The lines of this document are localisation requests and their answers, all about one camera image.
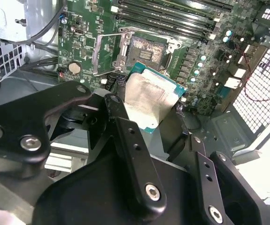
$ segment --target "metal bracket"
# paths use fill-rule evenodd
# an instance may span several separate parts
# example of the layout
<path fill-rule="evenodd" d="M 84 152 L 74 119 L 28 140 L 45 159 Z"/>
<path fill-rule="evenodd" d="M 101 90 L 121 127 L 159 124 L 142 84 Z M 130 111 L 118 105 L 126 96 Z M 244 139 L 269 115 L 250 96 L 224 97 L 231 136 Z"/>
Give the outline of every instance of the metal bracket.
<path fill-rule="evenodd" d="M 126 52 L 127 52 L 127 46 L 130 45 L 130 39 L 132 36 L 131 32 L 124 32 L 124 33 L 116 33 L 116 34 L 101 34 L 97 36 L 96 39 L 96 46 L 94 48 L 94 54 L 92 58 L 92 64 L 93 64 L 93 75 L 94 76 L 101 76 L 105 74 L 103 71 L 101 74 L 98 74 L 98 61 L 99 61 L 99 51 L 101 47 L 101 40 L 103 37 L 108 37 L 108 36 L 121 36 L 120 40 L 120 53 L 117 57 L 117 60 L 113 62 L 113 67 L 115 68 L 112 71 L 107 71 L 106 73 L 109 72 L 114 72 L 114 71 L 123 71 L 125 67 L 125 62 L 126 62 Z"/>

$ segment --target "black plastic bracket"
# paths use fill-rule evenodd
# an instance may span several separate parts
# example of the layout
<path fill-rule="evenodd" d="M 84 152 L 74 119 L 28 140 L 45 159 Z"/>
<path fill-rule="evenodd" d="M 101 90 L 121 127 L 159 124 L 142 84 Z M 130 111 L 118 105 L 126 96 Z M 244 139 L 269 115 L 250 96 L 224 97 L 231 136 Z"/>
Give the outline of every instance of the black plastic bracket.
<path fill-rule="evenodd" d="M 123 101 L 113 94 L 105 95 L 99 108 L 102 110 L 96 119 L 103 120 L 106 125 L 96 122 L 89 128 L 88 162 L 95 161 L 108 141 L 113 140 L 121 161 L 125 187 L 131 189 L 127 196 L 129 208 L 143 221 L 156 219 L 166 208 L 166 194 L 138 125 L 128 119 Z M 157 188 L 160 193 L 158 200 L 149 197 L 147 185 Z"/>
<path fill-rule="evenodd" d="M 185 148 L 173 163 L 184 167 L 190 173 L 194 184 L 192 195 L 198 199 L 195 210 L 201 214 L 202 220 L 207 224 L 232 224 L 224 211 L 214 164 L 205 155 L 203 142 L 190 135 L 185 142 Z"/>
<path fill-rule="evenodd" d="M 236 224 L 270 225 L 270 210 L 231 160 L 221 152 L 210 156 L 216 167 L 224 207 Z"/>
<path fill-rule="evenodd" d="M 45 120 L 74 105 L 86 104 L 91 96 L 78 82 L 66 82 L 0 106 L 0 173 L 17 177 L 37 174 L 50 153 Z M 40 141 L 38 150 L 21 147 L 21 139 L 34 136 Z"/>

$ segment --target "black mounting arm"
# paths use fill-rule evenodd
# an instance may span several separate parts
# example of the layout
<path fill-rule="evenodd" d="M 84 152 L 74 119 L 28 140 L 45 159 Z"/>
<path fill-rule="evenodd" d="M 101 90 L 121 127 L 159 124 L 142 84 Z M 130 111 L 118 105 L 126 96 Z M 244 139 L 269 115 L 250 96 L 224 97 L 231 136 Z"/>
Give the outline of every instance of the black mounting arm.
<path fill-rule="evenodd" d="M 86 129 L 88 165 L 43 192 L 33 225 L 266 224 L 269 209 L 229 159 L 213 155 L 211 161 L 203 143 L 180 126 L 182 135 L 174 143 L 183 149 L 172 150 L 172 155 L 181 167 L 149 155 L 120 98 L 101 97 L 77 82 L 66 82 L 0 106 L 0 176 L 12 183 L 38 180 L 50 141 L 75 128 Z M 244 210 L 254 210 L 254 219 L 240 214 L 244 223 L 237 223 L 234 210 L 226 207 L 232 202 L 220 190 L 225 174 L 244 193 L 243 206 L 253 206 Z"/>

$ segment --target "ram slot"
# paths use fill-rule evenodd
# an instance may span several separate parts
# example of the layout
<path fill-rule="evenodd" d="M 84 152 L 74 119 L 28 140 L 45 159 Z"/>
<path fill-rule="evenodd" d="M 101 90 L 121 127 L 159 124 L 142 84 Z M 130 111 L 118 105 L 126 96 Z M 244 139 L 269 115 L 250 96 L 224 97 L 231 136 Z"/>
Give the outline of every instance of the ram slot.
<path fill-rule="evenodd" d="M 196 32 L 199 33 L 201 35 L 203 35 L 204 33 L 209 32 L 209 29 L 197 25 L 197 24 L 193 24 L 191 22 L 186 22 L 184 20 L 172 17 L 172 16 L 167 16 L 164 14 L 159 14 L 155 11 L 150 11 L 144 8 L 139 8 L 139 7 L 135 7 L 135 6 L 130 6 L 130 7 L 125 7 L 122 10 L 123 13 L 126 14 L 130 14 L 130 15 L 140 15 L 140 16 L 144 16 L 147 17 L 149 19 L 153 19 L 162 23 L 166 23 L 172 26 L 177 26 L 179 28 L 182 29 L 186 29 L 186 30 L 190 30 L 192 32 Z"/>
<path fill-rule="evenodd" d="M 200 4 L 199 8 L 204 9 L 204 10 L 209 10 L 208 7 L 211 7 L 211 8 L 218 8 L 222 11 L 231 12 L 233 9 L 233 6 L 231 6 L 229 4 L 225 4 L 223 2 L 216 1 L 216 0 L 194 0 L 194 1 L 192 1 L 192 0 L 176 0 L 175 2 L 178 4 L 187 5 L 187 6 L 190 6 L 193 8 L 194 8 L 194 6 L 196 6 L 196 4 Z"/>
<path fill-rule="evenodd" d="M 149 28 L 159 29 L 159 31 L 161 31 L 160 33 L 164 35 L 169 35 L 169 36 L 173 36 L 180 39 L 191 38 L 191 39 L 200 40 L 200 41 L 205 40 L 205 35 L 202 35 L 202 34 L 190 31 L 190 30 L 186 30 L 183 28 L 179 28 L 177 26 L 170 25 L 161 21 L 156 21 L 150 18 L 146 18 L 144 16 L 129 15 L 127 13 L 122 13 L 122 12 L 118 13 L 118 15 L 119 15 L 119 19 L 131 22 L 133 24 L 138 24 L 141 26 L 144 25 Z"/>
<path fill-rule="evenodd" d="M 197 23 L 199 25 L 213 25 L 214 26 L 214 22 L 212 20 L 212 17 L 207 17 L 205 16 L 200 16 L 200 15 L 195 15 L 193 13 L 189 13 L 186 12 L 185 9 L 184 10 L 180 10 L 177 9 L 175 7 L 171 8 L 168 6 L 163 6 L 157 2 L 151 2 L 148 0 L 120 0 L 119 1 L 121 4 L 130 4 L 130 5 L 134 5 L 134 6 L 138 6 L 138 7 L 144 7 L 146 9 L 152 10 L 152 11 L 156 11 L 159 13 L 164 13 L 170 16 L 175 16 L 178 18 L 182 18 L 182 19 L 187 19 L 190 20 L 190 22 L 192 23 Z"/>
<path fill-rule="evenodd" d="M 193 29 L 202 30 L 202 31 L 209 31 L 210 29 L 213 29 L 213 25 L 199 21 L 194 16 L 188 15 L 184 13 L 184 15 L 178 15 L 174 14 L 172 12 L 163 12 L 163 10 L 159 8 L 150 8 L 145 4 L 142 4 L 140 2 L 132 2 L 132 1 L 125 1 L 123 4 L 120 5 L 123 7 L 125 11 L 133 10 L 138 11 L 139 14 L 144 13 L 149 18 L 155 18 L 158 17 L 161 20 L 170 21 L 173 23 L 180 23 L 189 27 L 192 27 Z"/>

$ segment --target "capacitor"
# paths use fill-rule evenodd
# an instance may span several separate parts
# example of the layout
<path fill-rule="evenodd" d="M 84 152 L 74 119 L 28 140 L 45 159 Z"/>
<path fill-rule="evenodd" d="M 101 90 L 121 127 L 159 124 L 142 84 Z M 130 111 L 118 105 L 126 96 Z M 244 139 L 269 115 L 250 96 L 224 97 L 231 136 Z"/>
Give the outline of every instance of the capacitor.
<path fill-rule="evenodd" d="M 207 59 L 207 57 L 205 55 L 202 55 L 200 58 L 202 61 L 205 61 Z"/>
<path fill-rule="evenodd" d="M 241 35 L 235 35 L 235 38 L 240 42 L 244 42 L 244 37 Z"/>
<path fill-rule="evenodd" d="M 71 31 L 74 31 L 75 28 L 76 28 L 76 27 L 75 27 L 74 25 L 72 25 L 72 26 L 70 27 L 70 30 L 71 30 Z"/>
<path fill-rule="evenodd" d="M 228 41 L 229 41 L 229 38 L 228 38 L 228 37 L 224 37 L 224 38 L 223 38 L 223 42 L 224 42 L 224 43 L 227 43 Z"/>
<path fill-rule="evenodd" d="M 232 35 L 232 31 L 231 31 L 231 30 L 227 30 L 226 33 L 225 33 L 225 35 L 226 35 L 227 37 L 231 36 L 231 35 Z"/>
<path fill-rule="evenodd" d="M 197 66 L 198 66 L 198 67 L 203 67 L 204 64 L 203 64 L 202 62 L 198 62 L 198 63 L 197 63 Z"/>
<path fill-rule="evenodd" d="M 226 56 L 227 58 L 229 58 L 229 59 L 231 59 L 231 58 L 233 57 L 233 56 L 232 56 L 230 53 L 228 53 L 228 52 L 225 54 L 225 56 Z"/>
<path fill-rule="evenodd" d="M 216 70 L 210 69 L 210 74 L 212 74 L 213 76 L 215 76 L 216 75 Z"/>
<path fill-rule="evenodd" d="M 227 57 L 224 57 L 224 61 L 225 61 L 226 63 L 230 63 L 230 59 L 227 58 Z"/>

